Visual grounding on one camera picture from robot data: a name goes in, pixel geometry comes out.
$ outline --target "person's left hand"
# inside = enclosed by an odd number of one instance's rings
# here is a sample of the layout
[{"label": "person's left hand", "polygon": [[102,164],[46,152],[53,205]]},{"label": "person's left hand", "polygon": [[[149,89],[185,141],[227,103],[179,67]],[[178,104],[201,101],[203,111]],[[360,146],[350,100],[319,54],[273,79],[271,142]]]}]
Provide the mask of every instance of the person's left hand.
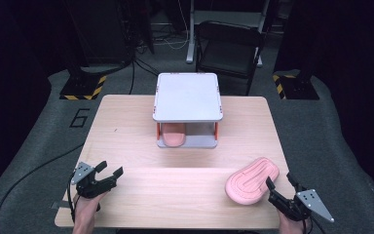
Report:
[{"label": "person's left hand", "polygon": [[93,233],[96,209],[99,201],[101,201],[107,193],[108,192],[104,192],[91,199],[75,195],[75,223],[72,233]]}]

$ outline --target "black chair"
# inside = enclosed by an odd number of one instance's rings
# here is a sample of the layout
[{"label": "black chair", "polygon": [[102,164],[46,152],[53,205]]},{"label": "black chair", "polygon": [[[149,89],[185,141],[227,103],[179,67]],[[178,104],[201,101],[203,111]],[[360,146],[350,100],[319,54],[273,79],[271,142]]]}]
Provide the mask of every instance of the black chair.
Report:
[{"label": "black chair", "polygon": [[196,32],[196,72],[246,79],[248,96],[263,48],[256,28],[220,21],[204,21]]}]

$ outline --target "slipper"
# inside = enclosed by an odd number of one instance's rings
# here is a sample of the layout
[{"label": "slipper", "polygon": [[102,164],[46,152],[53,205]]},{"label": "slipper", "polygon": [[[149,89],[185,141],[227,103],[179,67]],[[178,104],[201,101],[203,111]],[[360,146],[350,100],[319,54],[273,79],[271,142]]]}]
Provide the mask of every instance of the slipper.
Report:
[{"label": "slipper", "polygon": [[186,140],[186,126],[184,123],[162,124],[163,142],[168,147],[177,147]]},{"label": "slipper", "polygon": [[257,203],[269,190],[266,179],[272,181],[279,175],[279,168],[269,159],[261,157],[247,167],[232,174],[226,182],[226,193],[242,205]]}]

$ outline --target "white shelf top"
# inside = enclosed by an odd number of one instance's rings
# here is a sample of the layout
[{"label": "white shelf top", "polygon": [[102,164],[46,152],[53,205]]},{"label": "white shelf top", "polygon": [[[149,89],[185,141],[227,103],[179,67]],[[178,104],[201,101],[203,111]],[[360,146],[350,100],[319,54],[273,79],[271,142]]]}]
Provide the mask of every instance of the white shelf top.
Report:
[{"label": "white shelf top", "polygon": [[218,122],[223,118],[217,75],[161,73],[153,119],[159,123]]}]

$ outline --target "yellow and black hazard tape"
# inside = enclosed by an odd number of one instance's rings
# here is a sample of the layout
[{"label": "yellow and black hazard tape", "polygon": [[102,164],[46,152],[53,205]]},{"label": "yellow and black hazard tape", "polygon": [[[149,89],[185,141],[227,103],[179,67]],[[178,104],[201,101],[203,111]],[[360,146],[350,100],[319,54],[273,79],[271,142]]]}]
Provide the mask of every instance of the yellow and black hazard tape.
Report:
[{"label": "yellow and black hazard tape", "polygon": [[281,77],[295,78],[295,76],[293,76],[293,75],[283,75],[283,76],[273,75],[273,80],[275,81],[276,89],[278,90],[280,99],[286,99],[286,95],[284,93],[283,86],[281,85]]},{"label": "yellow and black hazard tape", "polygon": [[76,100],[76,99],[96,99],[101,93],[102,86],[104,85],[105,80],[107,79],[106,76],[103,76],[99,79],[98,84],[96,85],[95,90],[93,91],[93,94],[90,96],[59,96],[59,99],[70,99],[70,100]]}]

